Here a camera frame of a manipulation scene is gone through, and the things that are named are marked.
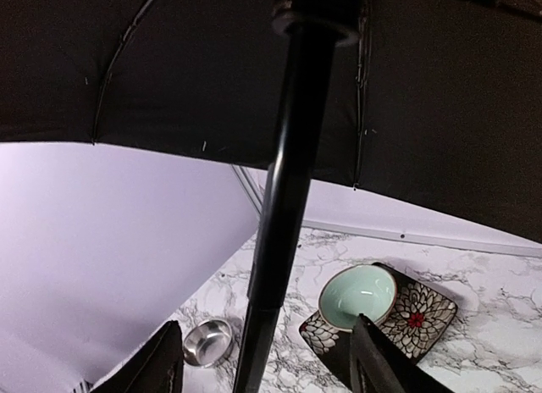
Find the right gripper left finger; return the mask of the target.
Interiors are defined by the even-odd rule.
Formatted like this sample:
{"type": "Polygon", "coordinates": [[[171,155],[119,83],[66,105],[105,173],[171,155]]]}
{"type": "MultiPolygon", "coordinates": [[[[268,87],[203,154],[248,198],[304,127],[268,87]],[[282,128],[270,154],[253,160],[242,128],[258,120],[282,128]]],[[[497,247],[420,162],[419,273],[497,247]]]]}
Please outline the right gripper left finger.
{"type": "Polygon", "coordinates": [[[110,391],[181,392],[181,337],[179,323],[166,322],[110,379],[110,391]]]}

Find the pink and black umbrella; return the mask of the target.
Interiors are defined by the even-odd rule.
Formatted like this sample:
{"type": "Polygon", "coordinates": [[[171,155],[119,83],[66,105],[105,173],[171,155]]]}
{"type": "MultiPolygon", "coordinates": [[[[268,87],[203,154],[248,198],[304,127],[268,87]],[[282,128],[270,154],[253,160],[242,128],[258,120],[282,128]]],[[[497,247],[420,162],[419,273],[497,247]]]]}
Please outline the pink and black umbrella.
{"type": "Polygon", "coordinates": [[[541,240],[541,0],[1,0],[1,139],[268,170],[234,389],[310,179],[541,240]]]}

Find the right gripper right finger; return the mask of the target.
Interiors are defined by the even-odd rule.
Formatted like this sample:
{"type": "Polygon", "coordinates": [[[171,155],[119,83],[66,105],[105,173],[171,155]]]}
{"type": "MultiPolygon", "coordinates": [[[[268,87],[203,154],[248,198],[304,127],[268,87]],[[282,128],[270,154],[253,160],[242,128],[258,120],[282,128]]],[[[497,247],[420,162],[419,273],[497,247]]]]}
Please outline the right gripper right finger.
{"type": "Polygon", "coordinates": [[[350,339],[354,392],[452,393],[410,360],[365,315],[357,317],[350,339]]]}

